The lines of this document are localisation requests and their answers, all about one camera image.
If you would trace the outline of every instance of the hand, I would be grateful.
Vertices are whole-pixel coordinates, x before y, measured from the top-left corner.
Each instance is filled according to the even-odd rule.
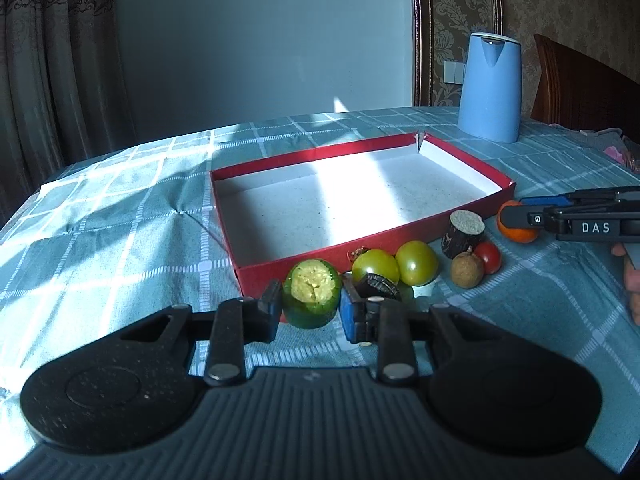
[[[636,270],[634,268],[631,260],[626,255],[626,250],[623,244],[615,244],[611,249],[611,254],[614,256],[625,257],[623,281],[625,283],[626,291],[629,293],[629,309],[631,310],[631,316],[634,319],[634,323],[636,325],[640,325],[640,270]]]

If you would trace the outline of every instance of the red box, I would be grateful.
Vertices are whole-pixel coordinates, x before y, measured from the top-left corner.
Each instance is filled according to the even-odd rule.
[[[429,134],[399,134],[286,153],[211,172],[226,246],[245,296],[259,297],[308,258],[350,270],[359,247],[395,254],[431,242],[449,215],[487,218],[515,183]]]

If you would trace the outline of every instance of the metal screw head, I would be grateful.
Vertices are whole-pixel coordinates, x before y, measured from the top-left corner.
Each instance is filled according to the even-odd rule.
[[[228,381],[240,374],[240,368],[231,363],[218,363],[209,367],[207,375],[215,381]]]
[[[391,363],[382,368],[382,373],[391,381],[401,381],[411,377],[415,368],[407,363]]]

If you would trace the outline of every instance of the damask wallpaper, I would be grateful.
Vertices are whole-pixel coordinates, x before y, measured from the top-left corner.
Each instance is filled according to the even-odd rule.
[[[502,0],[504,33],[522,43],[522,112],[540,80],[535,33],[640,82],[640,0]]]
[[[442,81],[445,60],[466,61],[472,32],[498,32],[494,0],[432,0],[433,105],[458,106],[462,86]]]

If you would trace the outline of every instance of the cherry tomato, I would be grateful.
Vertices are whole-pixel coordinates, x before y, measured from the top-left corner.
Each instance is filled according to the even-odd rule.
[[[484,263],[485,274],[495,274],[500,269],[502,256],[491,242],[480,242],[474,249],[474,254]]]
[[[505,227],[502,222],[500,222],[500,211],[502,211],[503,207],[506,207],[508,205],[522,204],[520,204],[520,202],[518,202],[517,200],[509,200],[508,202],[505,202],[500,206],[500,209],[498,209],[498,215],[495,217],[495,221],[498,224],[498,229],[500,230],[500,232],[509,240],[521,244],[528,244],[529,242],[532,242],[533,240],[538,238],[538,234],[540,234],[540,232],[537,229],[511,229]]]
[[[426,243],[413,240],[402,245],[396,252],[400,280],[411,286],[429,283],[438,272],[438,257]]]
[[[382,249],[370,249],[357,257],[351,267],[353,282],[359,281],[365,274],[379,274],[395,285],[400,279],[398,263],[391,254]]]

